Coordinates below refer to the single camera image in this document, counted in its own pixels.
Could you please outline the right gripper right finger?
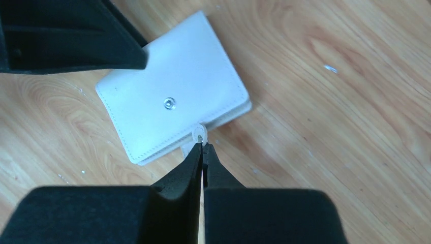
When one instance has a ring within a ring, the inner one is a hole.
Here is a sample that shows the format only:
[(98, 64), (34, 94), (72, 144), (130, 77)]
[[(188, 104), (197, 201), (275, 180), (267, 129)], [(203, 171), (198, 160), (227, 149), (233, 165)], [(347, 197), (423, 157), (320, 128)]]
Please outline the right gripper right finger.
[(319, 190), (247, 188), (203, 148), (206, 243), (347, 243), (340, 216)]

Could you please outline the white leather card holder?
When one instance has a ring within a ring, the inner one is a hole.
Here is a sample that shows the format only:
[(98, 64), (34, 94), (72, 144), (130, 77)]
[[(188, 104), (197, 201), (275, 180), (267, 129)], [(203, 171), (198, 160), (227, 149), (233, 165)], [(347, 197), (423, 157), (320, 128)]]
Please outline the white leather card holder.
[(96, 84), (129, 160), (145, 165), (252, 108), (240, 76), (198, 11), (147, 44), (146, 68), (113, 70)]

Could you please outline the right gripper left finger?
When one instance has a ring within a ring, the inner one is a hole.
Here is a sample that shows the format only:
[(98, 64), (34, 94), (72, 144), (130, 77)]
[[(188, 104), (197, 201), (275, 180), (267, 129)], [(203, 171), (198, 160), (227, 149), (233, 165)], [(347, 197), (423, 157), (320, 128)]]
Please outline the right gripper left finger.
[(196, 243), (203, 146), (150, 186), (46, 186), (30, 191), (1, 243)]

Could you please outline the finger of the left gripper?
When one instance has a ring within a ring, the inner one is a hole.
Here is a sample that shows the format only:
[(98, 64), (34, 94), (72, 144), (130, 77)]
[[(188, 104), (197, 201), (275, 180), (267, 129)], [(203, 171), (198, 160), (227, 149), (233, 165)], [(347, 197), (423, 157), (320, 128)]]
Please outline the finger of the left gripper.
[(1, 1), (1, 72), (144, 69), (147, 41), (111, 1)]

